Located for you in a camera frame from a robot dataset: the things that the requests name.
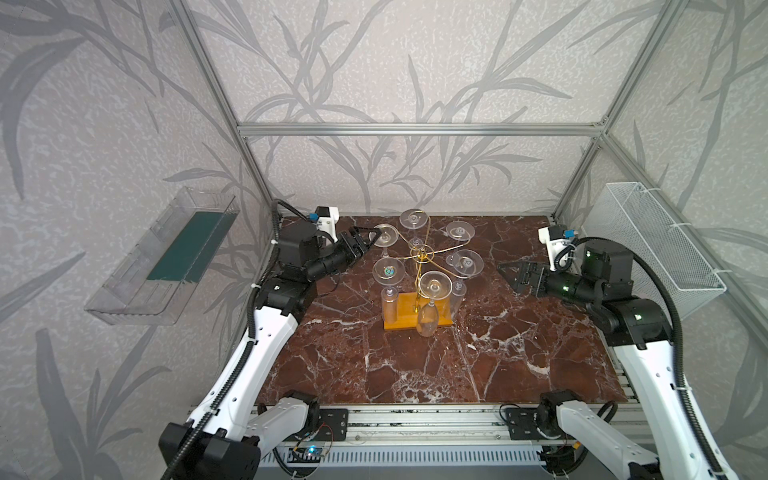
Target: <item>black cable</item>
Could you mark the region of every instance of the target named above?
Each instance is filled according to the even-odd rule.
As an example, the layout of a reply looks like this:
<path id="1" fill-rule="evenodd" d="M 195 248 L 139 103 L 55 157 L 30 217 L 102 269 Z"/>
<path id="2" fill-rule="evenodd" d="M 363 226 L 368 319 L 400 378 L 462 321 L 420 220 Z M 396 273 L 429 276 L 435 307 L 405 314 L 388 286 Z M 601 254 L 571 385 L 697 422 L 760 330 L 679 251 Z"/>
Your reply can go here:
<path id="1" fill-rule="evenodd" d="M 606 413 L 608 409 L 611 409 L 611 411 L 608 412 L 608 414 L 605 417 L 603 417 L 603 414 Z M 618 411 L 619 411 L 619 405 L 613 400 L 611 400 L 610 402 L 606 402 L 605 404 L 603 404 L 602 407 L 600 407 L 600 409 L 598 410 L 598 417 L 601 417 L 603 420 L 605 420 L 606 423 L 611 423 L 611 420 L 614 419 L 614 415 L 616 415 L 616 412 Z"/>
<path id="2" fill-rule="evenodd" d="M 573 454 L 574 454 L 574 448 L 570 445 L 564 445 L 559 449 L 555 450 L 554 453 L 545 453 L 544 455 L 546 455 L 547 458 L 560 458 L 560 457 L 567 457 Z"/>
<path id="3" fill-rule="evenodd" d="M 326 232 L 325 230 L 318 229 L 317 232 L 315 233 L 315 236 L 328 239 L 328 245 L 320 247 L 320 258 L 325 258 L 333 254 L 336 241 L 333 239 L 333 237 L 331 237 L 331 234 Z"/>
<path id="4" fill-rule="evenodd" d="M 341 272 L 336 270 L 336 279 L 334 280 L 333 276 L 331 276 L 331 280 L 333 280 L 333 288 L 329 292 L 319 293 L 317 295 L 318 298 L 321 296 L 330 295 L 331 293 L 335 292 L 337 288 L 339 288 L 339 284 L 341 283 Z"/>
<path id="5" fill-rule="evenodd" d="M 511 420 L 509 419 L 509 417 L 507 415 L 505 415 L 502 412 L 502 408 L 504 408 L 506 406 L 514 406 L 514 407 L 518 407 L 519 409 L 521 409 L 522 407 L 520 405 L 518 405 L 517 403 L 502 403 L 501 405 L 498 406 L 498 416 L 500 416 L 502 418 L 502 422 L 504 422 L 504 425 L 506 425 L 507 427 L 511 427 L 511 426 L 513 426 Z"/>
<path id="6" fill-rule="evenodd" d="M 286 209 L 290 210 L 294 215 L 296 215 L 301 220 L 305 220 L 307 222 L 310 221 L 310 219 L 305 214 L 302 214 L 301 212 L 299 212 L 293 205 L 289 204 L 285 200 L 280 199 L 280 198 L 276 198 L 275 200 L 273 200 L 273 204 L 275 202 L 277 202 L 278 204 L 282 205 Z"/>
<path id="7" fill-rule="evenodd" d="M 578 247 L 582 243 L 588 242 L 589 240 L 607 240 L 609 242 L 613 241 L 613 240 L 610 240 L 608 238 L 603 238 L 603 237 L 582 237 L 582 238 L 577 238 L 576 240 L 574 240 L 573 242 L 568 244 L 563 250 L 561 250 L 560 253 L 558 253 L 557 255 L 554 256 L 554 271 L 557 272 L 557 273 L 562 273 L 562 272 L 570 269 L 571 265 L 573 265 L 573 262 L 574 262 L 574 255 L 573 254 L 576 251 L 576 247 Z M 565 261 L 565 266 L 560 266 L 560 260 L 562 260 L 563 257 L 565 257 L 566 255 L 568 255 L 568 259 Z"/>
<path id="8" fill-rule="evenodd" d="M 568 260 L 566 260 L 565 267 L 560 267 L 560 260 L 569 253 L 572 253 L 576 250 L 576 247 L 581 245 L 582 243 L 588 242 L 589 240 L 608 240 L 613 241 L 607 238 L 602 237 L 582 237 L 573 243 L 571 243 L 568 247 L 563 249 L 558 255 L 554 258 L 554 268 L 558 272 L 564 272 L 571 268 L 571 265 L 573 264 L 573 255 L 569 255 Z M 674 304 L 674 301 L 672 300 L 672 296 L 669 293 L 669 290 L 664 286 L 664 284 L 661 282 L 661 278 L 654 272 L 652 268 L 650 268 L 650 265 L 643 260 L 642 257 L 637 255 L 632 250 L 628 249 L 629 252 L 632 253 L 632 258 L 635 262 L 637 262 L 638 265 L 647 273 L 647 275 L 650 277 L 650 280 L 654 283 L 656 288 L 659 290 L 659 293 L 661 294 L 661 298 L 664 299 L 664 304 L 667 307 L 667 311 L 670 314 L 670 321 L 672 323 L 672 369 L 673 369 L 673 375 L 674 375 L 674 382 L 675 382 L 675 389 L 677 390 L 677 397 L 680 400 L 680 405 L 683 407 L 683 411 L 685 412 L 686 419 L 688 421 L 688 425 L 690 426 L 691 431 L 694 434 L 694 438 L 696 439 L 696 442 L 699 444 L 699 447 L 701 448 L 702 453 L 704 454 L 704 458 L 707 459 L 707 463 L 709 463 L 710 468 L 712 468 L 712 472 L 722 472 L 723 468 L 720 465 L 720 462 L 717 460 L 717 457 L 714 454 L 714 451 L 712 450 L 712 446 L 710 445 L 709 441 L 707 440 L 707 437 L 704 435 L 704 431 L 701 428 L 701 424 L 699 423 L 698 417 L 696 417 L 696 413 L 694 411 L 694 406 L 691 403 L 690 400 L 690 393 L 687 389 L 687 385 L 685 382 L 685 375 L 683 371 L 683 324 L 680 321 L 680 314 L 677 312 L 677 307 Z M 718 475 L 714 474 L 716 478 L 723 479 L 725 478 L 725 475 Z"/>
<path id="9" fill-rule="evenodd" d="M 584 463 L 584 460 L 587 459 L 589 456 L 589 450 L 587 450 L 586 447 L 583 447 L 584 451 L 576 458 L 576 462 L 574 462 L 573 466 L 565 470 L 566 475 L 570 475 L 571 473 L 576 471 L 576 468 L 581 467 L 581 464 Z"/>
<path id="10" fill-rule="evenodd" d="M 248 337 L 251 339 L 256 338 L 256 320 L 253 317 L 253 304 L 256 301 L 256 297 L 258 294 L 259 289 L 266 281 L 267 277 L 272 273 L 272 270 L 274 269 L 275 265 L 277 264 L 277 258 L 279 249 L 277 246 L 277 241 L 280 239 L 280 214 L 277 210 L 277 206 L 283 205 L 288 210 L 291 210 L 295 214 L 299 215 L 300 217 L 307 219 L 302 213 L 300 213 L 298 210 L 296 210 L 294 207 L 289 205 L 284 200 L 275 199 L 272 202 L 272 226 L 273 226 L 273 235 L 275 237 L 275 245 L 272 250 L 272 255 L 270 256 L 270 260 L 266 265 L 266 268 L 264 269 L 263 273 L 261 274 L 261 278 L 259 279 L 259 283 L 257 285 L 257 288 L 253 288 L 250 291 L 250 295 L 248 296 L 248 300 L 246 302 L 246 325 L 248 328 Z M 245 366 L 246 362 L 248 361 L 248 358 L 250 357 L 250 353 L 253 350 L 253 341 L 249 341 L 246 343 L 245 348 L 243 349 L 242 355 L 240 355 L 240 359 L 237 361 L 237 364 L 235 365 L 234 370 L 230 374 L 230 376 L 227 378 L 227 381 L 223 384 L 221 387 L 221 390 L 219 391 L 218 395 L 216 395 L 216 398 L 210 403 L 209 405 L 209 411 L 205 412 L 200 418 L 200 421 L 197 423 L 195 428 L 192 430 L 192 432 L 187 435 L 184 442 L 181 444 L 181 447 L 176 451 L 176 454 L 174 457 L 168 462 L 168 465 L 165 469 L 165 472 L 163 473 L 163 476 L 161 477 L 161 480 L 170 480 L 171 477 L 176 472 L 176 469 L 181 464 L 181 462 L 189 455 L 190 450 L 194 446 L 195 442 L 197 442 L 198 439 L 200 439 L 200 436 L 203 434 L 203 428 L 205 428 L 205 425 L 210 421 L 210 418 L 213 416 L 212 411 L 215 411 L 221 402 L 224 400 L 224 397 L 227 396 L 227 393 L 229 393 L 230 389 L 232 388 L 232 385 L 237 380 L 237 377 L 240 375 L 240 372 L 242 372 L 243 367 Z"/>

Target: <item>red marble surface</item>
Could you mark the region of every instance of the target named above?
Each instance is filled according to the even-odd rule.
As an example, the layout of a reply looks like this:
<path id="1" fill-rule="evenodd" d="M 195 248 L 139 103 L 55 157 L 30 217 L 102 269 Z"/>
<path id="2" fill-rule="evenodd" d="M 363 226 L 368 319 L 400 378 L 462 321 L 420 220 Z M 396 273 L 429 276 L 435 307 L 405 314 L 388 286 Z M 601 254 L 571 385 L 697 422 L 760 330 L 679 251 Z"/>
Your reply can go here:
<path id="1" fill-rule="evenodd" d="M 274 404 L 286 391 L 318 395 L 322 403 L 538 402 L 539 394 L 572 389 L 586 402 L 624 401 L 616 374 L 587 317 L 559 300 L 517 295 L 495 266 L 546 260 L 537 230 L 545 217 L 433 217 L 429 245 L 456 245 L 439 229 L 465 220 L 476 231 L 467 246 L 485 261 L 467 281 L 455 325 L 429 338 L 415 330 L 388 331 L 381 318 L 381 286 L 371 274 L 381 257 L 374 248 L 342 275 L 335 292 L 318 298 L 270 371 L 259 401 Z M 346 217 L 353 223 L 396 226 L 397 217 Z M 423 236 L 425 229 L 419 231 Z M 406 255 L 401 239 L 389 249 Z M 435 261 L 445 266 L 445 254 Z M 325 279 L 320 293 L 333 284 Z M 401 292 L 414 291 L 407 276 Z"/>

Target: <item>orange wooden base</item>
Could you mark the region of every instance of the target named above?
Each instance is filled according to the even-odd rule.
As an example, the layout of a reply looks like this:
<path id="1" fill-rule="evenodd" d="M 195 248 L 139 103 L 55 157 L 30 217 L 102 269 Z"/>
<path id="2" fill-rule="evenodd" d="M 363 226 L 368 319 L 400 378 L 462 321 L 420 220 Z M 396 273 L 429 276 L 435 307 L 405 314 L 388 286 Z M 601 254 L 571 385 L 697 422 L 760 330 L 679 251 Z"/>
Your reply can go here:
<path id="1" fill-rule="evenodd" d="M 416 319 L 419 318 L 419 313 L 414 311 L 415 301 L 416 292 L 400 293 L 397 297 L 397 320 L 394 323 L 384 322 L 384 330 L 415 329 Z M 429 303 L 429 299 L 419 297 L 419 306 L 424 306 L 427 303 Z M 435 301 L 435 306 L 440 312 L 438 326 L 453 325 L 450 297 Z"/>

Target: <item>clear plastic tray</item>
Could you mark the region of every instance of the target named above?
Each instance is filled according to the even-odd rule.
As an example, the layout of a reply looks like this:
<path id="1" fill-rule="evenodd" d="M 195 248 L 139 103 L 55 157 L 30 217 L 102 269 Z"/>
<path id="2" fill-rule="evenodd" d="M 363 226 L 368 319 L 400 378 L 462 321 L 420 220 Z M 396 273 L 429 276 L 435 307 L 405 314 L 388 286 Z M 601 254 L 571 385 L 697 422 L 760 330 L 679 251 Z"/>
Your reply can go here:
<path id="1" fill-rule="evenodd" d="M 85 310 L 111 325 L 173 325 L 240 208 L 232 194 L 179 190 Z"/>

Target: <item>gray wall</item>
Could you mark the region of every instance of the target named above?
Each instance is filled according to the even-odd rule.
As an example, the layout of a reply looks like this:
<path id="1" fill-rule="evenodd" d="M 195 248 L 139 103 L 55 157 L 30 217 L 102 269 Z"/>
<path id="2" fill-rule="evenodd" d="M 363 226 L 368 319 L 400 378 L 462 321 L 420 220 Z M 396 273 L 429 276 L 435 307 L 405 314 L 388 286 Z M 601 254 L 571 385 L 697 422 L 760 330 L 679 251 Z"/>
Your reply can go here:
<path id="1" fill-rule="evenodd" d="M 596 122 L 654 0 L 189 0 L 240 122 Z M 587 138 L 253 137 L 277 196 L 551 212 Z"/>
<path id="2" fill-rule="evenodd" d="M 156 478 L 215 379 L 266 208 L 164 2 L 0 2 L 0 478 Z M 181 186 L 241 212 L 174 326 L 83 307 Z"/>
<path id="3" fill-rule="evenodd" d="M 689 2 L 610 132 L 768 306 L 768 2 Z M 563 219 L 578 227 L 610 181 L 598 155 Z M 686 374 L 742 478 L 768 472 L 768 353 L 722 298 L 684 320 Z"/>

